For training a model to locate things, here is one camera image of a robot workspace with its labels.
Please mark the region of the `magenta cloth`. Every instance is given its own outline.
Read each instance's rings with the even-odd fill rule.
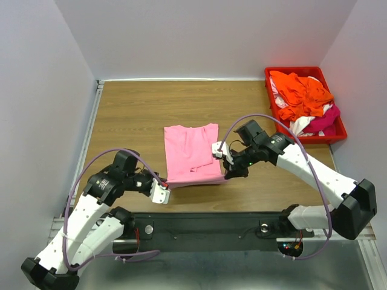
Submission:
[[[165,127],[169,188],[226,182],[219,160],[212,157],[211,144],[217,141],[218,124],[198,128]]]
[[[310,121],[309,125],[302,131],[303,133],[318,133],[319,131],[322,131],[325,136],[336,135],[336,127],[333,123],[339,115],[339,108],[333,104],[332,108],[327,110],[324,116],[316,117],[314,120]]]

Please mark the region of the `gray wall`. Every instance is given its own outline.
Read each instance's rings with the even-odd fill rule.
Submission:
[[[375,183],[372,227],[387,267],[387,2],[371,2],[357,1],[321,67],[348,131],[334,157],[346,175]]]
[[[0,27],[0,288],[33,289],[20,266],[63,209],[96,88],[53,0],[1,1]]]
[[[55,0],[98,79],[319,65],[356,0]]]

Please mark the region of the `wooden table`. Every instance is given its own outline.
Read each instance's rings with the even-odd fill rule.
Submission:
[[[164,127],[204,126],[218,123],[219,140],[239,117],[271,114],[264,82],[106,82],[97,112],[86,162],[103,150],[126,147],[140,152],[153,170],[166,176]],[[257,118],[268,134],[272,121]],[[230,134],[228,142],[237,139]],[[306,146],[309,154],[333,168],[327,145]],[[111,164],[114,153],[98,159],[81,180]],[[320,205],[317,191],[291,173],[269,163],[258,163],[248,178],[223,185],[198,185],[174,189],[168,205],[153,204],[136,192],[126,192],[114,206],[130,211],[270,211],[291,204]]]

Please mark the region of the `orange shirt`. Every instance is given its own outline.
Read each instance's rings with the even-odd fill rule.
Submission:
[[[277,87],[278,94],[288,106],[278,110],[283,120],[296,121],[301,116],[321,117],[322,107],[333,100],[333,96],[320,82],[310,77],[299,77],[295,73],[289,75],[279,71],[271,71],[270,75]]]

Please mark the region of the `plastic bin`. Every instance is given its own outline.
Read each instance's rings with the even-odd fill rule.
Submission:
[[[282,124],[289,127],[290,122],[284,121],[279,118],[278,110],[280,108],[276,105],[274,100],[274,93],[272,91],[272,86],[270,85],[269,77],[270,77],[270,71],[280,71],[284,74],[290,74],[290,73],[296,73],[300,77],[308,77],[312,76],[317,78],[323,87],[329,91],[328,85],[324,79],[324,75],[322,74],[321,69],[318,66],[296,66],[296,67],[271,67],[265,69],[265,77],[266,77],[266,88],[268,92],[268,97],[270,100],[270,108],[272,109],[273,116],[275,119],[282,122]],[[290,134],[279,124],[275,124],[277,131],[286,134],[290,136]],[[344,128],[343,122],[340,117],[337,117],[334,125],[336,127],[336,135],[335,136],[309,136],[309,137],[299,137],[301,143],[303,144],[318,144],[318,143],[325,143],[325,144],[331,144],[335,143],[340,140],[344,140],[347,137],[346,130]]]

